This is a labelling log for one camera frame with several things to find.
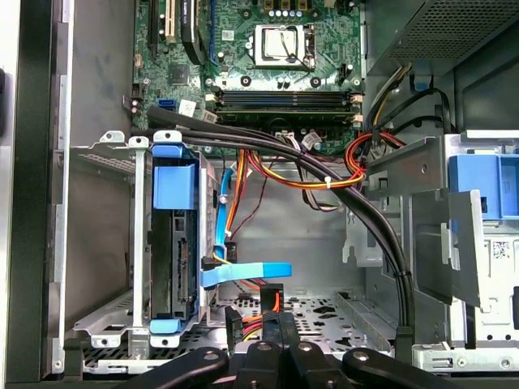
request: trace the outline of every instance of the metal bracket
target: metal bracket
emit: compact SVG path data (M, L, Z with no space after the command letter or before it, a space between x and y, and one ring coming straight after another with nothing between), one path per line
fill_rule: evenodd
M159 130L153 134L154 143L181 143L182 133L177 130Z

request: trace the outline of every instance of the yellow wire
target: yellow wire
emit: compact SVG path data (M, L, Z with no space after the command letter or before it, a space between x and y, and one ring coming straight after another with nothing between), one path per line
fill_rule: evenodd
M217 255L217 253L212 253L212 257L213 257L216 261L220 261L220 262L222 262L222 263L226 263L226 264L228 264L228 265L232 265L231 262L226 261L226 260L223 259L223 258L220 258L220 257Z
M401 82L404 79L404 77L407 74L407 72L411 70L411 67L412 67L412 65L409 64L402 70L400 76L398 77L398 81L399 82ZM386 102L388 101L388 97L389 97L389 93L386 93L386 96L382 100L382 103L380 103L379 112L376 113L375 120L373 121L373 124L378 124L379 123L380 115L382 114L382 109L384 108Z
M389 93L386 93L386 96L382 100L382 103L380 103L379 112L376 113L375 120L373 121L373 124L378 124L379 119L380 119L380 115L382 114L382 108L386 104L386 101L388 101L388 96L389 96Z
M260 331L261 331L261 328L255 329L253 332L251 332L249 335L247 335L245 338L243 338L243 341L247 342L252 336L256 335Z
M328 186L326 184L324 184L324 183L302 184L301 182L289 181L286 178L280 176L279 174L274 173L267 166L263 165L261 163L261 160L258 158L258 156L256 154L253 154L253 157L255 158L256 163L263 167L265 172L267 172L269 175L272 175L272 176L274 176L274 177L276 177L276 178L278 178L280 180L288 182L291 186L297 187L299 189L317 189L317 190L319 190L319 189L322 189L322 190L328 189ZM363 181L363 180L364 180L364 175L359 176L357 178L354 178L353 180L330 182L330 186L332 188L343 187L343 186L352 185L354 183L357 183L357 182L360 182L360 181Z

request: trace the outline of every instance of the screw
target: screw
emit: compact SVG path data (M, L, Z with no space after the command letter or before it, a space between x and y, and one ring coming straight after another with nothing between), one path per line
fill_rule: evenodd
M207 354L204 355L204 359L206 361L214 361L215 359L218 359L218 356L215 353L209 351Z
M268 350L271 350L271 349L272 349L272 347L270 347L270 346L269 346L268 344L266 344L266 343L261 343L261 344L259 344L259 346L258 346L258 350L259 350L259 351L268 351Z
M354 358L360 360L361 362L365 362L370 359L369 356L363 351L355 351Z
M299 349L302 351L310 351L311 350L311 344L302 342L299 344Z

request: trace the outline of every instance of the blue latch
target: blue latch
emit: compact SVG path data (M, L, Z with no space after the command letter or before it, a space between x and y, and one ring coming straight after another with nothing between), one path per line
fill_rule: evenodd
M448 173L452 192L479 189L484 220L519 220L519 155L452 156Z

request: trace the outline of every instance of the motherboard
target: motherboard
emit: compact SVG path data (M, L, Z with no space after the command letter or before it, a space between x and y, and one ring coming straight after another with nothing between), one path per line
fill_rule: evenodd
M134 126L151 105L343 152L362 121L361 24L343 0L137 0ZM204 150L206 155L235 151Z

